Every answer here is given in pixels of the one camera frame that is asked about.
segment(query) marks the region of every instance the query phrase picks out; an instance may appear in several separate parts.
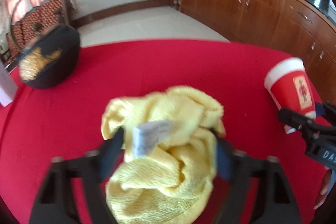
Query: yellow towel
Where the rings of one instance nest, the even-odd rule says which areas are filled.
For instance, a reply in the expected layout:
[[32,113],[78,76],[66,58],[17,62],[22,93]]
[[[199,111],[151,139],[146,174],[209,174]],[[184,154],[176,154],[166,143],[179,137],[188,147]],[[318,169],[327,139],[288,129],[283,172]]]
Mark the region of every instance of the yellow towel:
[[[122,224],[193,223],[202,213],[216,175],[216,138],[225,135],[223,107],[187,86],[143,98],[110,101],[102,117],[104,139],[125,129],[124,162],[106,185],[106,201]],[[145,157],[132,155],[133,129],[141,123],[173,122],[169,139]]]

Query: white floor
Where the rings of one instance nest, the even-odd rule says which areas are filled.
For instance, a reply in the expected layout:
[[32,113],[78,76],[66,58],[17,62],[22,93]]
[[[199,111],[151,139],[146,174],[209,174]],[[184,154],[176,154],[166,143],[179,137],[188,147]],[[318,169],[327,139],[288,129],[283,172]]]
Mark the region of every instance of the white floor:
[[219,33],[171,7],[128,12],[79,29],[82,47],[145,38],[197,38],[227,41]]

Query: red and white cup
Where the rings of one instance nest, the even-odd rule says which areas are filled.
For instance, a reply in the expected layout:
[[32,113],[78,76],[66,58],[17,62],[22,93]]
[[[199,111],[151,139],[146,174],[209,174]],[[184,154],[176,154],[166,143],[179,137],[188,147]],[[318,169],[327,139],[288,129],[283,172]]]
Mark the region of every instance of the red and white cup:
[[[289,108],[311,119],[316,119],[314,98],[301,59],[292,57],[278,63],[267,74],[264,86],[278,109]],[[287,134],[294,131],[295,128],[285,126]]]

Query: human hand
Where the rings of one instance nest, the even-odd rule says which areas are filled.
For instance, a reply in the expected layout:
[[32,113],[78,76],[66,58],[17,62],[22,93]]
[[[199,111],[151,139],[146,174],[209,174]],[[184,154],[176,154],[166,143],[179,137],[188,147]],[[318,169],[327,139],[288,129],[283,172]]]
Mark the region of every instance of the human hand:
[[332,171],[329,170],[329,168],[326,168],[326,169],[328,169],[328,172],[323,177],[320,193],[315,200],[314,210],[321,207],[321,205],[325,202],[327,195],[328,195],[328,190],[331,184],[331,172]]

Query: red tablecloth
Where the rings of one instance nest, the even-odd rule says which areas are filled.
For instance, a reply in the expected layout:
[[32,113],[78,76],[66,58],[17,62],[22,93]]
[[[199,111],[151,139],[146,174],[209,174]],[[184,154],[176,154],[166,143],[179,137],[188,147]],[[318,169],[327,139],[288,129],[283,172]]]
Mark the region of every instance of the red tablecloth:
[[[224,105],[227,139],[234,148],[262,159],[280,158],[303,223],[309,223],[324,168],[304,155],[299,133],[285,135],[263,86],[267,72],[287,57],[239,43],[168,39],[84,48],[73,75],[49,90],[23,85],[15,70],[16,99],[0,107],[0,195],[19,222],[27,224],[50,159],[79,157],[102,143],[101,115],[110,99],[189,85]],[[216,214],[221,183],[215,180],[211,206],[198,223],[209,223],[209,215]],[[90,223],[79,181],[75,193],[82,222]]]

